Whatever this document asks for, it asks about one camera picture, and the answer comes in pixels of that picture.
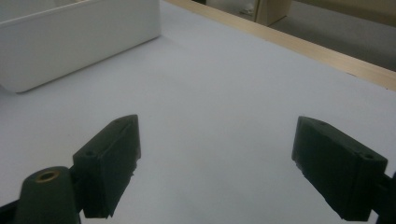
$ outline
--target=floor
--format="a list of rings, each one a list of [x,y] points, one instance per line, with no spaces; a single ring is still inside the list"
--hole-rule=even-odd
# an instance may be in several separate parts
[[[207,0],[210,7],[247,20],[254,0]],[[328,49],[396,71],[396,28],[292,2],[288,17],[272,28]]]

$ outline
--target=white table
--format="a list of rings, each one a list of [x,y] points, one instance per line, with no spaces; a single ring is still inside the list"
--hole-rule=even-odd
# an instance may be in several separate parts
[[[396,92],[165,2],[162,20],[153,41],[23,94],[0,90],[0,204],[129,114],[135,176],[113,218],[83,223],[344,223],[290,158],[301,115],[396,171]]]

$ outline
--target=white plastic container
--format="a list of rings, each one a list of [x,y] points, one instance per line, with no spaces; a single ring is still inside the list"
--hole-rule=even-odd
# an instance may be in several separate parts
[[[160,32],[159,0],[2,0],[0,85],[27,91]]]

